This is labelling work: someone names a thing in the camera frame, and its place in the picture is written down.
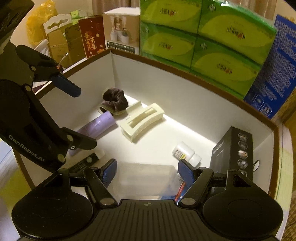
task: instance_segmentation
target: beige curtain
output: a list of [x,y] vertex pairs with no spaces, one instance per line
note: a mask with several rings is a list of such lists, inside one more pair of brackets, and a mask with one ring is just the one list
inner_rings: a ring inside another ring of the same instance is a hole
[[139,7],[140,0],[93,0],[94,15],[102,15],[104,12],[118,7]]
[[230,2],[246,7],[270,20],[273,19],[276,8],[276,0],[230,0]]

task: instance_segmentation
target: green tissue package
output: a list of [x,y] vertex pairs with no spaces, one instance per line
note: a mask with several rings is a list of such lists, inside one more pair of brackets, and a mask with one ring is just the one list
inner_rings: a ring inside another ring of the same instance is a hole
[[176,69],[179,69],[179,70],[182,70],[184,72],[190,72],[190,68],[189,67],[186,67],[186,66],[183,66],[181,64],[177,64],[175,62],[172,62],[172,61],[169,61],[167,59],[164,59],[164,58],[161,58],[161,57],[158,57],[158,56],[154,56],[152,54],[147,54],[147,53],[144,53],[142,52],[141,54],[143,57],[146,57],[146,58],[149,58],[149,59],[152,59],[152,60],[155,60],[155,61],[158,61],[158,62],[161,62],[163,64],[166,64],[166,65],[169,65],[169,66],[172,66]]
[[191,73],[214,80],[211,83],[240,99],[260,69],[260,65],[225,46],[201,37],[196,41]]
[[202,0],[141,0],[141,21],[196,34]]
[[277,30],[237,5],[203,0],[198,34],[224,44],[263,65]]
[[141,52],[190,67],[196,37],[181,31],[141,22]]

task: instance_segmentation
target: yellow plastic bag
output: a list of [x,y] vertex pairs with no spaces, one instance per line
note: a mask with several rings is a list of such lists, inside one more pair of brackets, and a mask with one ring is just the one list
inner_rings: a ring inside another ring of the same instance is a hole
[[43,24],[56,15],[55,2],[52,0],[42,3],[32,12],[31,16],[27,19],[27,35],[30,44],[38,45],[46,38]]

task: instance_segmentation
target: blue box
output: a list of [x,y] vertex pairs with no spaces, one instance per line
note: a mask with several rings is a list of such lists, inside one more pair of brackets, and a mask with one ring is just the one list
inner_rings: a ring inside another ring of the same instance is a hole
[[296,86],[296,25],[277,15],[277,36],[244,101],[273,118]]

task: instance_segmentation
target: ribbed black surface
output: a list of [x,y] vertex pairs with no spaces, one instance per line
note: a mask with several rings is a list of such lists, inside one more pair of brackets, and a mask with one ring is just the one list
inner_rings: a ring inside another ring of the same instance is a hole
[[[95,220],[65,241],[226,241],[209,230],[193,210],[177,207],[173,200],[123,200],[99,212]],[[266,241],[275,241],[274,237]]]

